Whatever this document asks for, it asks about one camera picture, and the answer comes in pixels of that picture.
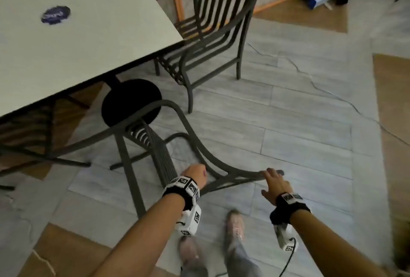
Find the person's left hand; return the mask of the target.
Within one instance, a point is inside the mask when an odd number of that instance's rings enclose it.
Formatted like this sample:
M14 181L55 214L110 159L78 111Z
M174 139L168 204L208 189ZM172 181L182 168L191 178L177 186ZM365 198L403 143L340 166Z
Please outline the person's left hand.
M199 189L202 189L206 185L208 179L206 166L203 164L190 165L182 172L182 176L192 178Z

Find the person's right hand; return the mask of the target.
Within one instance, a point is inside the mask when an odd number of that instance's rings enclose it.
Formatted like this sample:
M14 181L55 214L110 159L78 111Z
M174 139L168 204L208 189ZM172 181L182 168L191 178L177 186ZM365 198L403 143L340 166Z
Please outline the person's right hand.
M294 192L290 185L290 182L284 180L284 178L274 169L267 168L265 171L261 171L261 173L263 174L267 183L267 190L274 192L276 194L276 198L278 198L278 196L283 193Z

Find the dark metal slatted chair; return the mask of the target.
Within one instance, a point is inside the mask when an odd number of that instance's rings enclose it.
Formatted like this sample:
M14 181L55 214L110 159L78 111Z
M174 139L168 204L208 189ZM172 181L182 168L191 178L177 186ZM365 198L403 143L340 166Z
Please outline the dark metal slatted chair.
M54 155L54 128L57 103L66 100L80 109L90 106L70 95L52 96L25 108L0 116L0 160L5 156L28 159L0 170L0 177L47 164L90 167L89 162L66 160Z
M258 0L193 0L193 15L174 26L183 38L183 46L154 60L155 72L160 66L187 90L188 113L193 110L193 91L198 86L236 66L241 78L243 50ZM188 71L229 50L238 41L236 56L208 74L191 82Z
M160 107L172 108L178 115L187 133L179 132L172 134L165 140L161 139L161 137L159 137L142 119L146 114ZM167 149L167 143L178 137L187 140L197 159L200 163L205 165L207 172L215 179L211 183L205 185L200 191L197 191L198 195L194 197L194 202L199 199L200 195L245 183L264 180L264 176L260 171L245 171L238 169L225 164L217 157L213 156L197 137L182 109L171 100L159 100L150 103L129 116L127 119L102 132L77 143L65 146L62 149L54 150L50 154L50 157L54 159L59 156L70 154L105 140L110 136L115 137L121 158L121 162L113 165L111 170L118 167L124 168L138 217L142 217L146 213L146 208L132 168L132 163L142 160L147 156L151 156L161 181L161 185L162 187L166 187L171 182L172 178L177 177L176 169Z

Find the person's right forearm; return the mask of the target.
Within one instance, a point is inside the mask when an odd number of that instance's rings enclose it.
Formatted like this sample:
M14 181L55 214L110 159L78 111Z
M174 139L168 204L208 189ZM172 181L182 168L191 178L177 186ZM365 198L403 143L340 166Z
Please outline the person's right forearm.
M298 210L291 215L290 223L323 277L387 277L380 267L312 213Z

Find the person's left forearm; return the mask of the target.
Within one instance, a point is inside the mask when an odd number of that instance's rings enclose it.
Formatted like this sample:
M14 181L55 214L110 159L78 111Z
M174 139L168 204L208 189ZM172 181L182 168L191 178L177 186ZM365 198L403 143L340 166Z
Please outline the person's left forearm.
M178 194L161 198L127 231L90 277L149 277L184 206Z

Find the black marker wrist band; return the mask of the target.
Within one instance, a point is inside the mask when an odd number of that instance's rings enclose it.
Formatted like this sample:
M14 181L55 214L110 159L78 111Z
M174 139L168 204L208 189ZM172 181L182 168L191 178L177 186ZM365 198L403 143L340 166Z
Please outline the black marker wrist band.
M284 192L276 198L275 209L269 218L275 226L290 224L291 215L298 210L311 212L304 199L298 193Z
M162 197L168 194L181 196L185 201L183 211L191 211L200 197L200 188L191 177L179 176L165 187Z

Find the person's right shoe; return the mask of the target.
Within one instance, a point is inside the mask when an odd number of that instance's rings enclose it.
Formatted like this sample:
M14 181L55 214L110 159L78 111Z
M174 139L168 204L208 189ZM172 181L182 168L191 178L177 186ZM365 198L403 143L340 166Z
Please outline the person's right shoe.
M225 241L231 243L234 239L243 240L244 224L241 213L237 209L228 212L225 219Z

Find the person's shoe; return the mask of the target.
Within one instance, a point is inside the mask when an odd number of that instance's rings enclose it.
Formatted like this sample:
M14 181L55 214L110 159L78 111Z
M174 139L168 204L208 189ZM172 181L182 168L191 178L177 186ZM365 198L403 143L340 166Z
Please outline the person's shoe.
M234 239L243 240L244 224L241 213L237 209L228 212L225 219L225 241L231 243Z
M195 261L201 261L199 248L192 236L182 236L179 239L177 249L182 267L192 264Z

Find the person's right grey trouser leg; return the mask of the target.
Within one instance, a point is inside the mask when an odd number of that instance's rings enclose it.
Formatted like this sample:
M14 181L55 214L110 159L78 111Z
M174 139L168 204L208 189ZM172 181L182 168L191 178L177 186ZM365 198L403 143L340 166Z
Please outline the person's right grey trouser leg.
M228 277L262 277L261 269L250 260L239 237L226 238L224 258Z

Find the person's grey trouser leg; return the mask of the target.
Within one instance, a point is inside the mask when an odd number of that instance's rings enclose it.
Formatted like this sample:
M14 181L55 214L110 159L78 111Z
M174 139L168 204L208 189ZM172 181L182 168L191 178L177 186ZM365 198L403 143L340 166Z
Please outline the person's grey trouser leg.
M209 274L200 258L192 258L182 264L180 277L209 277Z
M228 277L262 277L261 269L250 260L239 237L226 238L224 258Z

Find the person's left shoe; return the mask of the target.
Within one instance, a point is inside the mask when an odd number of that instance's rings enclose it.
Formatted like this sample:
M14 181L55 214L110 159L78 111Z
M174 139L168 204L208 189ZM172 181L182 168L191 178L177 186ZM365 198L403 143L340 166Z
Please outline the person's left shoe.
M192 264L195 261L201 261L199 248L192 236L182 236L179 239L177 249L182 267Z

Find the person's left grey trouser leg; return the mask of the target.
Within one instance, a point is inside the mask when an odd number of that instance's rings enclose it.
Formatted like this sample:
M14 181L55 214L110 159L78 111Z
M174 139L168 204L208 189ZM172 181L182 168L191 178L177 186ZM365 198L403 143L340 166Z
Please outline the person's left grey trouser leg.
M200 258L192 258L182 264L180 277L209 277L209 274Z

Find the black round table base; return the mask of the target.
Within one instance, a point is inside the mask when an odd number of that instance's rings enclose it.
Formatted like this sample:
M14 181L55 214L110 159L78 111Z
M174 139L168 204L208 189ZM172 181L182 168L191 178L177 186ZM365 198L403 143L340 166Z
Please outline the black round table base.
M102 119L112 127L145 106L162 100L160 89L145 79L130 79L114 87L101 106Z

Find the blue round sticker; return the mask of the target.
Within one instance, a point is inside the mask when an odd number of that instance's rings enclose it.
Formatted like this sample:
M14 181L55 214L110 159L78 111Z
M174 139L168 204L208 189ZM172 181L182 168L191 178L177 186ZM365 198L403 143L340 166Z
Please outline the blue round sticker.
M54 6L47 9L41 15L41 22L48 25L56 25L63 20L67 20L71 15L71 9L68 6Z

